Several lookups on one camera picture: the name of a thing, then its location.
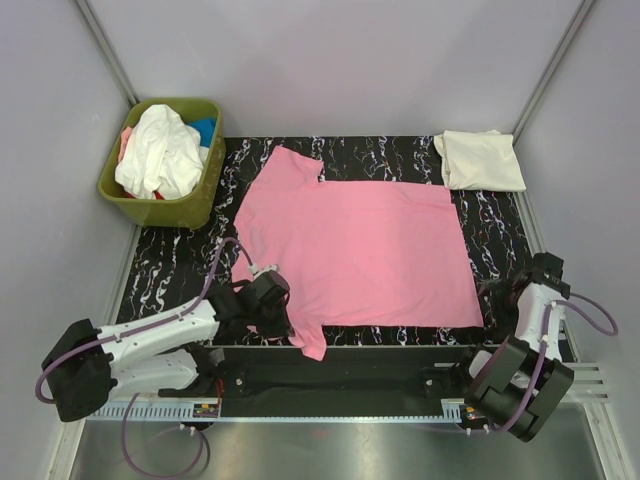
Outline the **pink t-shirt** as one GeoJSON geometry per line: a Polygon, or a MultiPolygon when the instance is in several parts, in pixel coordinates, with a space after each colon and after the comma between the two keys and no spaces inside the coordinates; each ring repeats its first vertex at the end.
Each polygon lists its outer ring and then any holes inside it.
{"type": "Polygon", "coordinates": [[[450,192],[439,185],[324,181],[320,161],[276,147],[234,220],[250,262],[290,287],[290,341],[322,360],[323,330],[479,327],[483,317],[450,192]]]}

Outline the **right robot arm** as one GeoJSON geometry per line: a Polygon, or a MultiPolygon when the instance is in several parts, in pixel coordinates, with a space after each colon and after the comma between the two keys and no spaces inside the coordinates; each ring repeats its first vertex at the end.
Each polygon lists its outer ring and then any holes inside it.
{"type": "Polygon", "coordinates": [[[494,352],[479,349],[454,371],[465,403],[489,422],[494,433],[529,442],[573,384],[563,365],[559,330],[570,287],[550,273],[531,273],[516,300],[515,333],[494,352]]]}

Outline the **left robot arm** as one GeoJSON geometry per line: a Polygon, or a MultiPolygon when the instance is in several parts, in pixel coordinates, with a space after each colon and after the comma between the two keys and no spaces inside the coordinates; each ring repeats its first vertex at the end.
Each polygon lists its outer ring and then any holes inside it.
{"type": "Polygon", "coordinates": [[[213,287],[167,312],[126,324],[71,324],[41,364],[38,399],[59,419],[84,419],[108,401],[137,393],[164,397],[208,394],[218,379],[202,343],[244,327],[286,336],[287,284],[243,280],[213,287]]]}

